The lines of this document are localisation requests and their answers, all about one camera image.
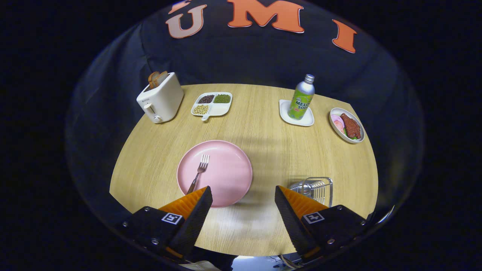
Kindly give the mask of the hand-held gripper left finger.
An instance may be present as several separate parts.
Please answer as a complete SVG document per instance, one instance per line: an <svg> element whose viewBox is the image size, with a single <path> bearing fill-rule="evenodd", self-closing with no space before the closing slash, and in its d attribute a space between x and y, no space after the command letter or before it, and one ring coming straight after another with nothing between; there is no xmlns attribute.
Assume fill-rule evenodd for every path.
<svg viewBox="0 0 482 271"><path fill-rule="evenodd" d="M212 205L209 186L161 207L145 206L120 223L127 239L170 260L183 260L203 228Z"/></svg>

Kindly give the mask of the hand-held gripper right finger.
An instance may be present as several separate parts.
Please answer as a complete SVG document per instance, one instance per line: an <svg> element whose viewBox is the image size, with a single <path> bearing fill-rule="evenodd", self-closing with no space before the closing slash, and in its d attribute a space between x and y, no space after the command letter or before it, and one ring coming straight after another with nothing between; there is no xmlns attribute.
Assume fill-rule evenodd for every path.
<svg viewBox="0 0 482 271"><path fill-rule="evenodd" d="M282 186L275 203L302 260L327 259L348 248L365 232L368 221L343 205L327 207Z"/></svg>

